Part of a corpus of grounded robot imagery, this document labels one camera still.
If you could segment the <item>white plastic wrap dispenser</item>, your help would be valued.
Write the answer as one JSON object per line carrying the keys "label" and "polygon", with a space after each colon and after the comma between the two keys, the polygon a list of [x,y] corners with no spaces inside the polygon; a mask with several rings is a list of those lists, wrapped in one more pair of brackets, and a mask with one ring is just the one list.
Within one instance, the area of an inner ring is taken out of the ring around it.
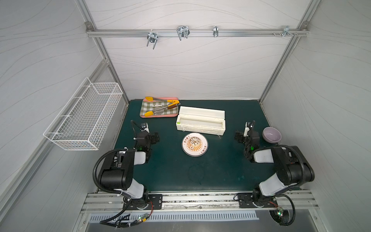
{"label": "white plastic wrap dispenser", "polygon": [[179,131],[223,136],[226,131],[225,111],[181,106],[176,127]]}

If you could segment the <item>round patterned plate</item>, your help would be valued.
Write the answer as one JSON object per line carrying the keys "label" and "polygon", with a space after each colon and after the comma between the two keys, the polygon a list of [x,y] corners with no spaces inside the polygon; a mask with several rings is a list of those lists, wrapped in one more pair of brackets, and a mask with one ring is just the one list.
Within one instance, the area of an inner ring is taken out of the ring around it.
{"label": "round patterned plate", "polygon": [[209,147],[206,137],[196,132],[186,135],[181,145],[182,150],[191,157],[200,157],[204,155]]}

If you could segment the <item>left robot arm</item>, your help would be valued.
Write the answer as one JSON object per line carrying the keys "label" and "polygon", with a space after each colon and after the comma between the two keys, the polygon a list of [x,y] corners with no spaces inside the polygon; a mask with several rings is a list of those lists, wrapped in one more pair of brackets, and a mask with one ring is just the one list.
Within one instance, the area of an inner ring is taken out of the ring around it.
{"label": "left robot arm", "polygon": [[98,189],[133,200],[144,197],[146,188],[134,179],[134,166],[148,163],[151,146],[159,142],[159,134],[144,130],[136,136],[135,142],[133,149],[113,149],[97,160],[92,177]]}

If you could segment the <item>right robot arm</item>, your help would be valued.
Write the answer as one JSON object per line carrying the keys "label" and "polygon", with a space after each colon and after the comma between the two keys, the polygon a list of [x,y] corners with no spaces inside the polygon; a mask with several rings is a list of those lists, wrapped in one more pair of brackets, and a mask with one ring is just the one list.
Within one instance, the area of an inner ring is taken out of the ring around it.
{"label": "right robot arm", "polygon": [[312,182],[315,173],[297,146],[278,145],[260,148],[256,131],[235,133],[234,139],[244,145],[243,154],[253,163],[271,163],[275,173],[260,182],[251,196],[254,201],[276,197],[293,188]]}

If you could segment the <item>purple bowl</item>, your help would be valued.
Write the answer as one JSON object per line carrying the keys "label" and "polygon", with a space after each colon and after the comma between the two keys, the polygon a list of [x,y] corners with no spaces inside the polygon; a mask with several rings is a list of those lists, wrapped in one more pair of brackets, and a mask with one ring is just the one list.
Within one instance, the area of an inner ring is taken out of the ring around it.
{"label": "purple bowl", "polygon": [[273,127],[266,127],[262,132],[262,136],[266,142],[271,144],[276,144],[282,139],[281,132]]}

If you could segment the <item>metal hook clamp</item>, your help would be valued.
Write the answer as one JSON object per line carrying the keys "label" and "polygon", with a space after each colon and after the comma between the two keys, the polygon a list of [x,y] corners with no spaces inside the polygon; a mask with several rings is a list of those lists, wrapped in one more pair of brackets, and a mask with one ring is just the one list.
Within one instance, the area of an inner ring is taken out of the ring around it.
{"label": "metal hook clamp", "polygon": [[213,27],[213,37],[214,38],[218,37],[218,34],[219,34],[219,28],[218,28],[218,26],[214,26]]}
{"label": "metal hook clamp", "polygon": [[190,31],[188,26],[180,26],[176,29],[177,35],[179,37],[179,40],[182,40],[183,38],[188,38]]}
{"label": "metal hook clamp", "polygon": [[158,42],[158,35],[154,32],[150,32],[147,34],[147,44],[146,46],[149,46],[149,44],[153,44],[152,49],[155,49]]}
{"label": "metal hook clamp", "polygon": [[296,32],[291,32],[289,26],[286,26],[282,32],[280,33],[273,33],[273,36],[280,36],[280,37],[295,37],[298,36]]}

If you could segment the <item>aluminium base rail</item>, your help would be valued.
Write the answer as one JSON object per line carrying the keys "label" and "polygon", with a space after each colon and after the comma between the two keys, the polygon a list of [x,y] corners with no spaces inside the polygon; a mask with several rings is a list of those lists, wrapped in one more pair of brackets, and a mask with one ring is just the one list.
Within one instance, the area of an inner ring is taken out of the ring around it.
{"label": "aluminium base rail", "polygon": [[[242,191],[198,191],[198,192],[153,192],[149,201],[160,212],[213,211],[213,210],[273,210],[277,206],[290,209],[291,203],[285,197],[272,197],[265,206],[256,207],[250,200],[251,192]],[[82,213],[113,213],[123,208],[123,197],[98,192],[87,195]]]}

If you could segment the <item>aluminium top rail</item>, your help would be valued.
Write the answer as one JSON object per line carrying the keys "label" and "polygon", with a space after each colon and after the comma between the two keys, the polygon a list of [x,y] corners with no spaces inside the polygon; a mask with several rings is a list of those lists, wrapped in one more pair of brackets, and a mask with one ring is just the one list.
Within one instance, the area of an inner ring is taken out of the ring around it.
{"label": "aluminium top rail", "polygon": [[[221,29],[219,28],[218,37],[275,37],[273,33],[280,33],[283,29]],[[213,37],[213,28],[211,29],[189,29],[189,37]],[[308,30],[290,29],[296,32],[298,36],[307,36]],[[93,30],[87,32],[91,38],[146,38],[147,34],[154,32],[159,38],[178,37],[176,29],[158,29],[158,30]]]}

